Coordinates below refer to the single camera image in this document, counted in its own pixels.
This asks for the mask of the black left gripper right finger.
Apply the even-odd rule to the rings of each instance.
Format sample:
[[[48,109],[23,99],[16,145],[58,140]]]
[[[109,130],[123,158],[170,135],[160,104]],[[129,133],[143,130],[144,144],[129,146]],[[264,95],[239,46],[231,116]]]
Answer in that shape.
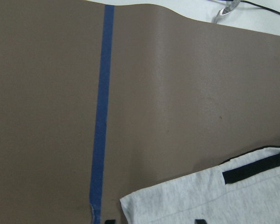
[[[205,219],[195,219],[194,224],[206,224]]]

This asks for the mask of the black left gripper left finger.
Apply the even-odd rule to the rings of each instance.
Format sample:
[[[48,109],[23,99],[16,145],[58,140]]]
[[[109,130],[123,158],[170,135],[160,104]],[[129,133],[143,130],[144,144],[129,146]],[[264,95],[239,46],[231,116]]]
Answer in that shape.
[[[105,224],[116,224],[116,220],[115,219],[105,220]]]

